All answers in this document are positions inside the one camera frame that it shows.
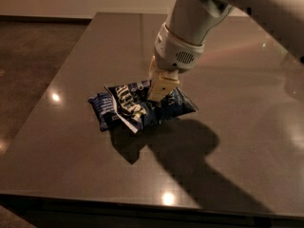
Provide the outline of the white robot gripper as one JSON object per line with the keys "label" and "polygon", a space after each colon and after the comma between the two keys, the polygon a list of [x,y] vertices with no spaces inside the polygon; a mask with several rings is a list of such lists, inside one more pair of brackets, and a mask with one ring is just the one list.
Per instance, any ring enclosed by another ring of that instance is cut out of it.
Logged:
{"label": "white robot gripper", "polygon": [[[168,30],[166,24],[162,24],[154,43],[155,56],[152,56],[148,70],[151,85],[147,99],[160,102],[171,93],[180,84],[179,73],[192,69],[202,53],[203,46],[183,42]],[[156,64],[163,70],[155,70]]]}

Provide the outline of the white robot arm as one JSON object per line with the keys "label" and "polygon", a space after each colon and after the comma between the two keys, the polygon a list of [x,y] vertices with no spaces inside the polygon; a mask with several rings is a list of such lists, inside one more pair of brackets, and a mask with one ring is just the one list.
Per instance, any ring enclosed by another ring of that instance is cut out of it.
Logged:
{"label": "white robot arm", "polygon": [[155,40],[148,100],[159,102],[180,84],[179,75],[195,66],[208,34],[235,8],[303,61],[304,0],[176,0]]}

